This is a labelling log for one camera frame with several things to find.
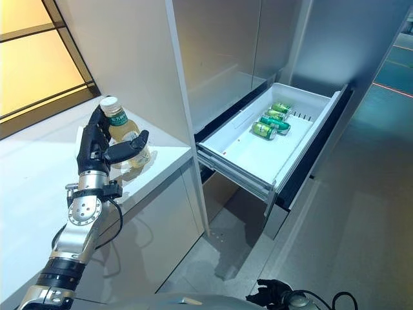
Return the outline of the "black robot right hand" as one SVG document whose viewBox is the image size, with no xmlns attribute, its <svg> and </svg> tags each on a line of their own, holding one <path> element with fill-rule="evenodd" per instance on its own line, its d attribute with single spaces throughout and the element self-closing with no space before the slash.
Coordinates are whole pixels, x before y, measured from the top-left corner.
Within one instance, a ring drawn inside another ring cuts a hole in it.
<svg viewBox="0 0 413 310">
<path fill-rule="evenodd" d="M 247 301 L 267 309 L 288 309 L 284 299 L 292 291 L 291 286 L 275 279 L 258 279 L 257 285 L 258 292 L 246 296 Z"/>
</svg>

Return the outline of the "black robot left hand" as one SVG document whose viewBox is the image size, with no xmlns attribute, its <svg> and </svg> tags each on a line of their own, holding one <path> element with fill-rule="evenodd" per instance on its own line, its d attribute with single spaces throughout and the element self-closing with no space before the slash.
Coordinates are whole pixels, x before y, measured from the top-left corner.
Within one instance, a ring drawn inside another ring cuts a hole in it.
<svg viewBox="0 0 413 310">
<path fill-rule="evenodd" d="M 143 130 L 131 141 L 110 146 L 109 118 L 96 107 L 88 124 L 83 128 L 77 155 L 77 172 L 100 171 L 109 174 L 110 166 L 127 161 L 138 155 L 146 146 L 149 131 Z"/>
</svg>

